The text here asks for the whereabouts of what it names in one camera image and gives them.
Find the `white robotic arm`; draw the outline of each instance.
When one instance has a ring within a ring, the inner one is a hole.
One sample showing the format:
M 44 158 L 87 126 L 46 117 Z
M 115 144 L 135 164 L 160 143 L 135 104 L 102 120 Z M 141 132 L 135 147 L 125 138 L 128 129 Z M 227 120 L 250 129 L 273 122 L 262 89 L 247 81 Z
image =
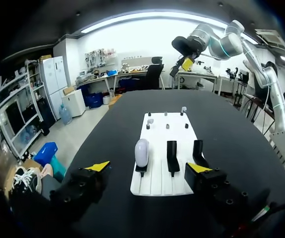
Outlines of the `white robotic arm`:
M 213 29 L 206 24 L 199 24 L 187 39 L 176 37 L 172 46 L 183 55 L 183 58 L 176 63 L 170 75 L 174 76 L 180 66 L 184 69 L 189 68 L 190 63 L 194 62 L 207 47 L 209 47 L 212 57 L 217 60 L 228 60 L 244 53 L 260 87 L 269 89 L 268 95 L 273 105 L 276 121 L 275 133 L 270 137 L 285 159 L 285 99 L 278 77 L 272 67 L 262 68 L 249 43 L 241 40 L 240 34 L 243 31 L 242 24 L 234 20 L 227 26 L 222 38 L 218 37 Z

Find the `white box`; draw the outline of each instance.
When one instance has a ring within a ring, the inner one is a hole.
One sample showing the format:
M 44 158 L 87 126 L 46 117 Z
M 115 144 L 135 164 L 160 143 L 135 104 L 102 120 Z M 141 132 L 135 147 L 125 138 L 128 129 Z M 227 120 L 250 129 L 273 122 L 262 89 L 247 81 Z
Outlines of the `white box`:
M 85 102 L 80 89 L 62 97 L 62 101 L 64 106 L 69 109 L 72 117 L 80 116 L 85 112 Z

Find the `desk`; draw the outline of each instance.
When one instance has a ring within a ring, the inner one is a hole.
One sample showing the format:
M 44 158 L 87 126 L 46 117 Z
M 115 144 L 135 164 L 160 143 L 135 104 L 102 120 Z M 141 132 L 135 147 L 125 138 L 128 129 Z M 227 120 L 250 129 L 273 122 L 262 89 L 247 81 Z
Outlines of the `desk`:
M 138 71 L 138 72 L 131 72 L 131 73 L 121 73 L 121 74 L 115 74 L 114 75 L 114 91 L 115 91 L 115 88 L 116 88 L 116 84 L 117 84 L 117 80 L 118 78 L 120 77 L 127 77 L 127 76 L 138 76 L 138 75 L 143 75 L 145 76 L 147 74 L 147 70 L 142 70 L 142 71 Z M 159 77 L 160 81 L 161 81 L 161 84 L 162 84 L 162 89 L 165 90 L 165 87 L 164 87 L 164 83 L 163 83 L 163 79 L 161 77 L 161 74 L 160 74 L 160 77 Z
M 193 76 L 193 77 L 197 77 L 197 78 L 204 78 L 210 82 L 212 82 L 213 85 L 213 92 L 215 89 L 215 84 L 216 84 L 216 80 L 217 80 L 217 76 L 213 75 L 213 74 L 205 74 L 205 73 L 198 73 L 198 72 L 189 72 L 189 71 L 179 71 L 177 72 L 177 89 L 180 89 L 180 78 L 183 75 L 188 75 L 188 76 Z
M 125 93 L 111 108 L 74 157 L 72 170 L 110 160 L 106 190 L 73 227 L 86 237 L 217 237 L 218 225 L 196 194 L 174 197 L 134 196 L 130 192 L 134 147 L 146 112 L 180 112 L 187 116 L 203 153 L 212 165 L 228 173 L 230 182 L 254 197 L 265 188 L 270 201 L 285 203 L 285 170 L 264 136 L 240 112 L 211 92 L 146 90 Z M 273 228 L 277 213 L 265 228 Z
M 76 87 L 80 87 L 80 86 L 83 86 L 83 85 L 86 85 L 86 84 L 90 84 L 90 83 L 96 83 L 96 82 L 100 82 L 100 81 L 105 81 L 107 89 L 108 89 L 108 92 L 109 92 L 110 88 L 109 88 L 109 84 L 108 84 L 108 78 L 109 78 L 109 76 L 105 75 L 103 77 L 99 77 L 99 78 L 95 78 L 95 79 L 91 79 L 91 80 L 86 80 L 86 81 L 84 81 L 82 83 L 77 84 Z

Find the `white sneaker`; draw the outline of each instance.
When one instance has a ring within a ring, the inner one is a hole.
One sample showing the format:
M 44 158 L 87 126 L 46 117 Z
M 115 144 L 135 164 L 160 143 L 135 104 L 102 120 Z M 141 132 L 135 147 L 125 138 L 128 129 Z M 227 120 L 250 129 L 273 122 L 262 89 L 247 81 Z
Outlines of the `white sneaker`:
M 41 171 L 38 168 L 18 167 L 13 177 L 12 189 L 18 192 L 42 192 Z

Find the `white pegboard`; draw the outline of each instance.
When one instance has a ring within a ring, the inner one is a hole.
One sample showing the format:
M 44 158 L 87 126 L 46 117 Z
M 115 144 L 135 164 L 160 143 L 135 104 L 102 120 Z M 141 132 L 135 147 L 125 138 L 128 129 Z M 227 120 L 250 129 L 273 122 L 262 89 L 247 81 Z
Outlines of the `white pegboard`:
M 153 119 L 150 129 L 146 128 L 147 120 Z M 133 168 L 130 191 L 137 196 L 177 196 L 192 194 L 193 191 L 184 179 L 185 164 L 195 163 L 192 158 L 193 144 L 197 137 L 193 127 L 184 113 L 151 113 L 144 115 L 140 139 L 149 142 L 149 163 L 147 171 L 141 177 Z M 176 140 L 176 157 L 180 171 L 171 173 L 167 162 L 167 141 Z

